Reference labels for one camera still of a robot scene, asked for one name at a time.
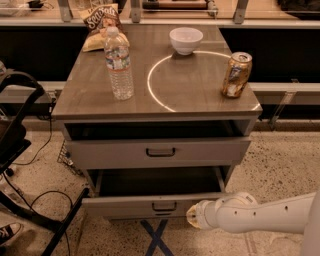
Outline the white and gold gripper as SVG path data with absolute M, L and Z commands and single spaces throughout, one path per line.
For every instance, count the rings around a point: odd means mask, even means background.
M 217 227 L 216 203 L 202 200 L 193 205 L 186 213 L 187 221 L 195 228 L 212 230 Z

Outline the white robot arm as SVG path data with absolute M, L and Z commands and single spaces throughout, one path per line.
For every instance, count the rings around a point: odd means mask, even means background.
M 320 256 L 320 191 L 258 204 L 246 192 L 202 200 L 186 213 L 199 229 L 220 228 L 229 233 L 270 231 L 302 233 L 301 256 Z

